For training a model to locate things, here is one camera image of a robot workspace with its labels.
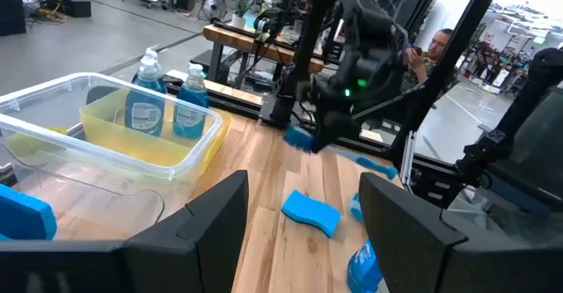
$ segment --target fan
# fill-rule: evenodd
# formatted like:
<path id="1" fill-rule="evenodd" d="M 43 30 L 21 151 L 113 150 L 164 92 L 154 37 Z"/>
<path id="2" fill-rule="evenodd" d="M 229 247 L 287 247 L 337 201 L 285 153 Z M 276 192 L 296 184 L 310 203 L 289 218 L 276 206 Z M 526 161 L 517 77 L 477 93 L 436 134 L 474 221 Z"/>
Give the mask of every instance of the fan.
<path id="1" fill-rule="evenodd" d="M 212 20 L 214 18 L 223 20 L 227 14 L 227 5 L 224 0 L 205 0 L 197 13 L 199 19 Z"/>

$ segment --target person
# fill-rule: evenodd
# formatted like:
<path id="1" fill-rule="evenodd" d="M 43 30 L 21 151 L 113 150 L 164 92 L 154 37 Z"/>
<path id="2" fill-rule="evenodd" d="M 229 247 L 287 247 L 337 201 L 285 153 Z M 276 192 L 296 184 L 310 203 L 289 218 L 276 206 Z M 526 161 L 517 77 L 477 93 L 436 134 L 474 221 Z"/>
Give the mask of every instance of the person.
<path id="1" fill-rule="evenodd" d="M 418 84 L 423 84 L 427 80 L 438 60 L 442 57 L 443 50 L 448 45 L 453 33 L 453 30 L 447 28 L 438 31 L 434 38 L 432 38 L 428 51 L 420 55 L 415 48 L 408 48 L 405 51 L 408 71 L 403 76 L 401 83 L 402 92 L 406 92 Z M 451 88 L 454 84 L 453 82 L 455 82 L 455 77 L 452 74 L 448 78 L 448 82 L 444 84 L 444 90 Z"/>

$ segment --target concrete floor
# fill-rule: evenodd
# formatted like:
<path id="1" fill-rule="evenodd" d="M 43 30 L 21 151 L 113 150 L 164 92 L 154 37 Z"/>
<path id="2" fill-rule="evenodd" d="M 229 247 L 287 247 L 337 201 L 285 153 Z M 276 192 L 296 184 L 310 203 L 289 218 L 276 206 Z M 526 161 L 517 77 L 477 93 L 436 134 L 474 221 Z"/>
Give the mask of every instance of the concrete floor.
<path id="1" fill-rule="evenodd" d="M 92 0 L 91 7 L 91 18 L 69 18 L 58 26 L 36 24 L 26 34 L 0 37 L 0 95 L 81 71 L 130 80 L 144 49 L 157 44 L 165 49 L 160 53 L 164 70 L 185 70 L 192 57 L 212 48 L 201 36 L 205 21 L 147 9 L 137 0 Z M 261 62 L 258 67 L 271 69 L 273 64 Z M 232 72 L 238 72 L 237 65 Z M 428 113 L 416 151 L 454 162 L 479 137 L 478 125 L 494 127 L 509 105 L 509 100 L 462 81 Z M 393 138 L 383 135 L 386 142 Z"/>

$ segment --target desk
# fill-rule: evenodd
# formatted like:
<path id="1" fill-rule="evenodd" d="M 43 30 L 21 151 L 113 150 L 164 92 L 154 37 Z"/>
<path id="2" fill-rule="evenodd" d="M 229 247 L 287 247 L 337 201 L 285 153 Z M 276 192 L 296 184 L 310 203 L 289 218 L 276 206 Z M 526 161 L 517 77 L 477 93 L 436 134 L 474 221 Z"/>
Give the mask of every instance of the desk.
<path id="1" fill-rule="evenodd" d="M 203 27 L 203 36 L 205 39 L 213 41 L 213 55 L 211 56 L 211 64 L 209 66 L 208 78 L 212 81 L 216 79 L 221 56 L 223 55 L 223 46 L 235 48 L 247 53 L 256 51 L 257 44 L 254 43 L 254 38 L 245 36 L 240 33 L 234 33 L 230 30 L 220 28 L 214 25 L 207 25 Z M 268 46 L 264 58 L 276 62 L 290 63 L 293 61 L 292 50 L 283 47 Z M 324 63 L 316 58 L 311 59 L 309 69 L 312 73 L 319 73 L 325 67 Z"/>
<path id="2" fill-rule="evenodd" d="M 237 169 L 248 171 L 248 220 L 233 292 L 347 292 L 348 260 L 367 237 L 347 213 L 347 204 L 367 170 L 327 151 L 307 155 L 290 148 L 281 130 L 232 117 L 223 147 L 191 197 Z M 398 177 L 393 183 L 400 186 Z M 342 214 L 333 238 L 281 213 L 294 189 L 330 203 Z"/>

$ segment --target clear plastic bin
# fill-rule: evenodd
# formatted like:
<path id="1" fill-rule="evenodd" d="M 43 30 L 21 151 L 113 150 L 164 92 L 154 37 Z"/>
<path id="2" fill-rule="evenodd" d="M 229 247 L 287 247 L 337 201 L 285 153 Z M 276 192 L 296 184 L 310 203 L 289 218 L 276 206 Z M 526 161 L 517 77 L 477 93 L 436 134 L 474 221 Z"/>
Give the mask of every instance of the clear plastic bin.
<path id="1" fill-rule="evenodd" d="M 164 101 L 160 136 L 124 126 L 131 92 Z M 205 114 L 200 138 L 173 133 L 176 105 Z M 206 108 L 77 73 L 0 97 L 0 165 L 14 188 L 51 205 L 55 238 L 126 238 L 184 206 L 222 123 Z"/>

